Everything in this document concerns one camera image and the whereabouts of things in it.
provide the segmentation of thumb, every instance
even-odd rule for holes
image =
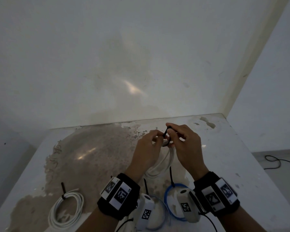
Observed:
[[[163,137],[159,136],[156,138],[156,143],[155,143],[155,148],[156,149],[160,149],[162,147],[163,144]]]
[[[182,141],[179,139],[177,133],[173,129],[168,129],[167,133],[171,137],[171,140],[174,142],[175,147],[182,144]]]

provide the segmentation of hand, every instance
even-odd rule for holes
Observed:
[[[171,126],[167,133],[173,141],[172,146],[175,146],[178,160],[182,166],[192,175],[196,181],[209,172],[204,164],[201,138],[193,132],[187,125],[176,125],[166,123],[166,126]]]
[[[162,136],[163,132],[151,130],[138,140],[131,164],[125,172],[125,174],[136,183],[139,182],[144,173],[158,160],[160,149],[163,144]]]

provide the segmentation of white cable coil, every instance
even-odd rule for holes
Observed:
[[[163,175],[166,171],[168,171],[168,169],[169,169],[170,166],[172,165],[172,163],[173,163],[173,159],[174,159],[174,155],[175,155],[175,148],[174,148],[174,147],[169,147],[169,151],[168,151],[168,153],[165,155],[165,157],[163,158],[163,160],[160,161],[160,163],[157,164],[154,168],[147,170],[146,173],[145,173],[145,176],[146,176],[147,178],[149,178],[149,179],[153,179],[153,178],[157,178],[157,177],[160,177],[161,175]],[[166,160],[166,158],[167,158],[168,156],[169,156],[169,163],[168,163],[168,165],[167,165],[165,168],[163,168],[159,173],[154,174],[153,172],[154,172],[157,168],[160,167],[160,165],[161,165],[161,164]]]
[[[60,204],[63,202],[62,197],[60,197],[57,202],[54,204],[54,206],[51,208],[49,214],[48,214],[48,224],[52,229],[55,230],[65,230],[70,228],[71,226],[73,226],[74,224],[77,223],[77,221],[79,220],[79,218],[81,217],[82,214],[82,209],[83,209],[83,205],[84,205],[84,197],[77,192],[78,189],[75,190],[71,190],[69,192],[66,192],[63,196],[65,198],[69,198],[69,197],[74,197],[76,199],[77,202],[77,208],[76,208],[76,212],[75,215],[67,222],[58,222],[56,219],[56,211],[58,209],[58,207],[60,206]]]

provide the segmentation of right hand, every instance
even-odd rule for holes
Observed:
[[[168,135],[173,141],[169,146],[175,146],[178,160],[191,174],[193,179],[196,181],[208,173],[209,170],[203,160],[200,136],[193,132],[187,125],[166,123],[166,126],[172,127],[172,129],[167,130]]]

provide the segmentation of wrist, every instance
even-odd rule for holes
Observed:
[[[133,164],[130,164],[129,167],[127,168],[127,170],[124,173],[129,178],[131,178],[133,181],[138,183],[142,179],[145,171],[141,170],[140,167],[137,167],[137,166],[135,166]]]
[[[205,176],[209,172],[209,170],[205,165],[203,165],[203,166],[194,167],[190,169],[188,172],[191,174],[193,179],[197,181],[198,179]]]

